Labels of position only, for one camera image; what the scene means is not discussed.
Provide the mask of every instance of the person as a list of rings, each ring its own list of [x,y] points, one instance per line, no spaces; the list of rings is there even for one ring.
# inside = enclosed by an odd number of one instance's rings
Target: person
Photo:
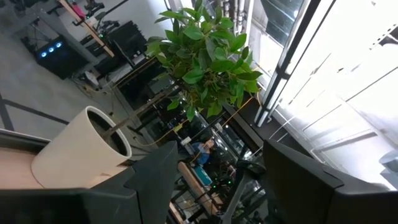
[[[210,157],[210,149],[214,146],[214,142],[212,139],[207,140],[205,143],[195,142],[192,144],[192,148],[197,155],[196,162],[200,165],[203,165],[207,162]]]

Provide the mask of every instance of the floor line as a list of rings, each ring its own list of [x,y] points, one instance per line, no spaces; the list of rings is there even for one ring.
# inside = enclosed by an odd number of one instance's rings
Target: floor line
[[[5,100],[2,98],[1,94],[0,94],[0,118],[6,130],[15,131],[14,126],[12,125],[10,115],[6,108]]]
[[[12,106],[12,107],[18,108],[20,110],[23,110],[23,111],[26,111],[26,112],[29,112],[29,113],[32,113],[32,114],[36,114],[37,116],[41,116],[43,118],[51,119],[53,121],[56,121],[56,122],[59,122],[59,123],[62,123],[62,124],[69,124],[69,122],[65,121],[64,119],[60,119],[60,118],[54,117],[52,115],[43,113],[41,111],[35,110],[33,108],[29,108],[27,106],[20,105],[19,103],[13,102],[11,100],[2,100],[2,102],[5,105]]]

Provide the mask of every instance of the pink object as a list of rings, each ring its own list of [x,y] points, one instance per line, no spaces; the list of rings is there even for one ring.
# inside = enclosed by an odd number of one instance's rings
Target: pink object
[[[76,13],[81,19],[85,19],[86,15],[83,13],[83,11],[79,8],[78,5],[72,4],[72,9],[75,11],[75,13]]]

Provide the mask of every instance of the soil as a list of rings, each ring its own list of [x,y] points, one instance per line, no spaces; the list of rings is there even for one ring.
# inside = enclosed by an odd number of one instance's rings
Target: soil
[[[108,122],[106,122],[100,115],[92,111],[87,112],[87,115],[88,119],[90,120],[91,124],[99,135],[101,135],[111,127],[111,125],[108,124]],[[113,133],[109,139],[104,139],[104,141],[116,152],[127,156],[127,149],[123,143],[123,140],[116,132]]]

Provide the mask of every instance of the blue shirt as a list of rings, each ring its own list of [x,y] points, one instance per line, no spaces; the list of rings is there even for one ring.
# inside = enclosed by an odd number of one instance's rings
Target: blue shirt
[[[197,162],[201,165],[205,164],[207,162],[207,160],[209,159],[210,154],[205,151],[205,148],[203,147],[203,143],[195,142],[192,144],[192,148],[195,150],[195,154],[200,152]]]

